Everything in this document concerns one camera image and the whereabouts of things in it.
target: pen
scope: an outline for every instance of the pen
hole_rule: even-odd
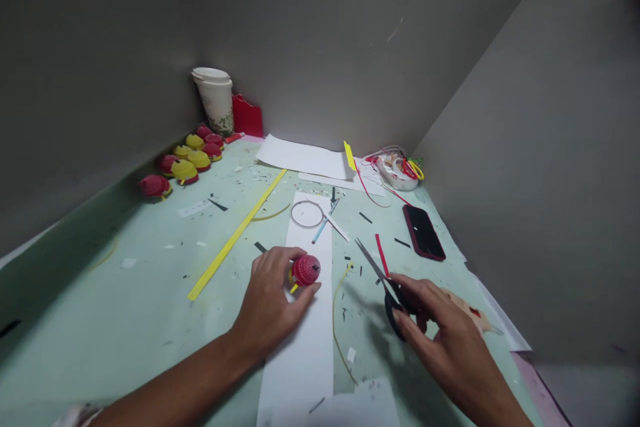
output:
[[[333,210],[335,209],[335,206],[338,204],[338,201],[340,199],[336,200],[335,202],[333,202],[333,205],[331,205],[331,210],[329,210],[329,215],[331,215],[333,213]],[[315,242],[318,240],[318,238],[320,237],[320,234],[322,234],[322,230],[323,228],[325,228],[325,225],[327,225],[329,219],[327,219],[325,217],[325,219],[322,222],[322,225],[320,225],[320,227],[318,228],[318,232],[315,234],[315,237],[313,238],[313,240],[311,240],[311,243],[315,245]]]

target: table surface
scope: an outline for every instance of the table surface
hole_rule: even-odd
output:
[[[290,208],[251,222],[200,297],[192,303],[187,294],[279,173],[255,159],[258,148],[246,141],[228,145],[223,159],[198,182],[180,187],[172,180],[174,192],[159,203],[145,203],[133,191],[136,179],[131,175],[67,216],[0,271],[1,325],[22,320],[0,340],[0,424],[48,425],[71,404],[111,402],[231,327],[251,261],[260,253],[254,243],[283,245]],[[279,211],[292,202],[295,191],[331,196],[331,188],[288,171],[257,216]],[[428,196],[421,201],[414,192],[403,194],[429,213],[447,254],[444,262],[419,257],[394,241],[411,243],[400,199],[374,197],[383,205],[391,202],[390,208],[380,208],[363,192],[337,191],[341,201],[335,220],[370,252],[376,252],[375,234],[380,234],[391,271],[431,279],[487,310]],[[211,205],[186,218],[177,213],[211,194],[228,210]],[[350,347],[357,351],[350,364],[355,379],[388,377],[402,426],[472,425],[394,336],[374,271],[355,242],[347,243],[335,231],[332,290],[349,263],[345,257],[351,257],[354,269],[338,293],[335,327],[343,353]],[[122,268],[124,259],[136,263]],[[429,325],[431,335],[434,327]],[[484,337],[518,401],[540,426],[504,338],[493,333]],[[335,393],[353,392],[335,343],[333,347]],[[208,425],[253,427],[261,378],[262,369],[256,369]]]

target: wire ring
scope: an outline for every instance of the wire ring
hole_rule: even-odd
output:
[[[301,224],[300,222],[298,222],[295,218],[293,218],[293,211],[295,210],[295,208],[300,205],[301,203],[310,203],[311,205],[315,205],[316,207],[318,207],[318,210],[320,211],[320,222],[318,222],[317,224],[313,225],[313,226],[304,226],[303,224]],[[301,200],[299,202],[296,202],[293,204],[293,207],[291,207],[291,220],[293,220],[293,223],[296,224],[298,227],[300,228],[306,228],[306,229],[312,229],[312,228],[316,228],[319,227],[320,224],[322,224],[322,222],[324,222],[325,220],[325,213],[322,211],[322,208],[320,207],[320,205],[318,205],[315,202],[312,202],[311,200]]]

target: black scissors handle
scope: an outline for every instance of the black scissors handle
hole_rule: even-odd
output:
[[[387,312],[387,318],[389,318],[389,323],[391,324],[391,328],[393,328],[393,331],[395,332],[395,334],[398,336],[400,340],[402,340],[403,342],[406,342],[404,335],[402,334],[402,332],[400,332],[400,327],[398,327],[398,324],[396,323],[395,318],[393,318],[393,309],[402,310],[402,306],[395,301],[392,295],[386,294],[385,295],[385,311]]]
[[[413,304],[411,302],[409,302],[409,300],[407,300],[407,298],[402,293],[400,285],[397,282],[394,282],[391,279],[387,279],[387,283],[393,289],[393,293],[395,294],[396,297],[398,297],[398,302],[400,302],[402,307],[405,308],[407,313],[409,315],[417,315],[418,314],[418,309],[416,307],[414,307]]]

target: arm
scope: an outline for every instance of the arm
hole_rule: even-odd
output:
[[[251,280],[233,327],[179,364],[107,407],[91,427],[170,427],[198,421],[302,320],[320,284],[289,304],[283,291],[299,248],[273,248],[253,261]]]
[[[400,330],[442,390],[479,427],[532,427],[473,321],[429,280],[391,274],[419,309],[417,323],[394,310]],[[440,330],[425,336],[427,320]]]

